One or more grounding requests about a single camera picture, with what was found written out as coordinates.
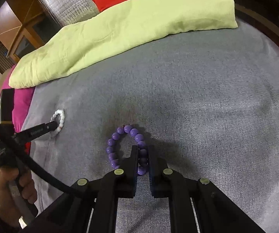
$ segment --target black cable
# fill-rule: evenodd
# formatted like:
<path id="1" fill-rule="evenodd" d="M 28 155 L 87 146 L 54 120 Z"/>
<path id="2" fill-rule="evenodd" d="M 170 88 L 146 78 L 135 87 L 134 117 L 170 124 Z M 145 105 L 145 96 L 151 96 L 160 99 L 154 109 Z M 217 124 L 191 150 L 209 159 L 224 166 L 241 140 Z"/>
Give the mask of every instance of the black cable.
<path id="1" fill-rule="evenodd" d="M 20 146 L 16 141 L 3 129 L 0 125 L 0 141 L 2 141 L 14 154 L 26 165 L 30 170 L 37 174 L 41 179 L 49 183 L 51 186 L 59 189 L 60 191 L 72 194 L 76 197 L 82 197 L 83 192 L 65 185 L 57 178 L 53 177 L 47 171 L 45 171 L 40 165 L 38 165 L 29 155 L 24 152 L 24 148 Z"/>

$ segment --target screw head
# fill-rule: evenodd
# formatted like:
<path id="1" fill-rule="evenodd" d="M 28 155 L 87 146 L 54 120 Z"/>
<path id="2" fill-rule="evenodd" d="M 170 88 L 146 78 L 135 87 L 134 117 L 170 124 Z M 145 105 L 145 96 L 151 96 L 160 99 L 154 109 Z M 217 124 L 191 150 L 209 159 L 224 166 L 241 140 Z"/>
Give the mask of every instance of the screw head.
<path id="1" fill-rule="evenodd" d="M 170 169 L 170 168 L 166 168 L 166 169 L 163 170 L 163 173 L 166 174 L 166 175 L 170 175 L 170 174 L 173 173 L 173 170 Z"/>
<path id="2" fill-rule="evenodd" d="M 77 181 L 77 185 L 78 186 L 84 186 L 84 185 L 86 185 L 88 183 L 88 181 L 86 180 L 86 179 L 79 179 L 78 181 Z"/>
<path id="3" fill-rule="evenodd" d="M 208 178 L 201 178 L 200 182 L 202 185 L 207 185 L 210 183 L 210 180 Z"/>
<path id="4" fill-rule="evenodd" d="M 124 170 L 123 169 L 120 169 L 120 168 L 118 168 L 118 169 L 116 169 L 115 171 L 114 171 L 114 174 L 116 174 L 116 175 L 121 175 L 121 174 L 123 174 L 124 173 Z"/>

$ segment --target purple bead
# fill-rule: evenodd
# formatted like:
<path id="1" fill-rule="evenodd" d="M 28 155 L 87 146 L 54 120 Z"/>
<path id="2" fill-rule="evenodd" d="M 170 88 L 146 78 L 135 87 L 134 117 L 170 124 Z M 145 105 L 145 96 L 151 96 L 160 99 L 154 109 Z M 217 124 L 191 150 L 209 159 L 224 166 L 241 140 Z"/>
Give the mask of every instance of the purple bead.
<path id="1" fill-rule="evenodd" d="M 129 124 L 126 125 L 126 126 L 124 126 L 124 132 L 125 132 L 125 133 L 130 133 L 131 129 L 132 129 L 132 126 L 129 125 Z"/>
<path id="2" fill-rule="evenodd" d="M 112 138 L 110 138 L 110 139 L 108 139 L 107 144 L 108 144 L 109 146 L 113 146 L 113 145 L 116 144 L 116 141 L 113 140 Z"/>
<path id="3" fill-rule="evenodd" d="M 145 141 L 139 141 L 138 143 L 137 143 L 137 146 L 140 148 L 140 149 L 144 149 L 145 148 L 145 146 L 146 146 L 146 143 L 145 143 Z"/>
<path id="4" fill-rule="evenodd" d="M 106 152 L 109 154 L 109 153 L 112 153 L 112 152 L 114 152 L 114 148 L 112 147 L 112 146 L 108 146 L 107 148 L 106 148 Z"/>
<path id="5" fill-rule="evenodd" d="M 110 162 L 111 166 L 113 169 L 115 169 L 117 166 L 118 166 L 118 160 L 117 159 L 114 159 Z"/>
<path id="6" fill-rule="evenodd" d="M 140 149 L 140 150 L 139 150 L 139 155 L 140 155 L 140 157 L 142 157 L 142 158 L 146 157 L 146 156 L 147 156 L 147 151 L 146 151 L 146 149 Z"/>
<path id="7" fill-rule="evenodd" d="M 117 159 L 117 155 L 115 152 L 112 152 L 112 153 L 109 153 L 108 154 L 108 158 L 110 161 L 114 160 L 114 159 Z"/>
<path id="8" fill-rule="evenodd" d="M 139 142 L 139 141 L 142 141 L 142 140 L 144 140 L 144 136 L 142 134 L 137 134 L 135 136 L 135 141 L 136 142 Z"/>
<path id="9" fill-rule="evenodd" d="M 118 132 L 120 135 L 122 135 L 122 134 L 124 133 L 123 127 L 118 127 L 118 128 L 117 128 L 117 132 Z"/>
<path id="10" fill-rule="evenodd" d="M 113 138 L 113 140 L 119 140 L 119 138 L 120 138 L 119 133 L 117 133 L 117 132 L 113 133 L 112 138 Z"/>
<path id="11" fill-rule="evenodd" d="M 147 166 L 148 160 L 147 160 L 146 158 L 140 158 L 140 159 L 139 159 L 139 164 L 140 164 L 141 166 Z"/>
<path id="12" fill-rule="evenodd" d="M 130 135 L 131 137 L 135 137 L 138 134 L 138 130 L 136 128 L 133 128 L 130 130 Z"/>
<path id="13" fill-rule="evenodd" d="M 146 173 L 146 167 L 139 166 L 137 168 L 137 174 L 138 175 L 144 175 L 145 173 Z"/>

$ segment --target gray blanket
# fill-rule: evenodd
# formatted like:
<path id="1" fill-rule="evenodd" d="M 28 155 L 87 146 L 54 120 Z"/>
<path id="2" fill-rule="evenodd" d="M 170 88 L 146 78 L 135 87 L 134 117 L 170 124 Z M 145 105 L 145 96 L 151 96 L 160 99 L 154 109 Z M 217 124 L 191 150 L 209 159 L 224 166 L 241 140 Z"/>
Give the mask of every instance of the gray blanket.
<path id="1" fill-rule="evenodd" d="M 208 177 L 266 232 L 279 232 L 279 48 L 248 24 L 156 40 L 36 87 L 23 129 L 64 109 L 61 133 L 32 145 L 59 180 L 111 170 L 106 141 L 133 124 L 169 167 Z M 121 143 L 129 156 L 133 139 Z M 42 211 L 61 193 L 34 176 Z M 166 199 L 148 176 L 119 200 L 116 232 L 170 232 Z"/>

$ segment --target magenta blanket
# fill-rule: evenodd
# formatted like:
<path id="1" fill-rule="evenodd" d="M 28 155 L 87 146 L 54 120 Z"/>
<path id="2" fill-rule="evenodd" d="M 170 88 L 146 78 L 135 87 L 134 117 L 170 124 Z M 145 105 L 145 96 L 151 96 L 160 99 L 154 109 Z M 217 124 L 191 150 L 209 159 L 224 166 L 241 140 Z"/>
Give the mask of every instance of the magenta blanket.
<path id="1" fill-rule="evenodd" d="M 7 75 L 2 89 L 10 89 L 9 78 L 15 66 L 11 68 L 11 71 Z M 22 125 L 27 116 L 28 110 L 30 109 L 30 103 L 33 98 L 35 87 L 27 89 L 15 89 L 14 91 L 14 108 L 12 111 L 12 122 L 14 125 L 15 132 L 20 132 Z"/>

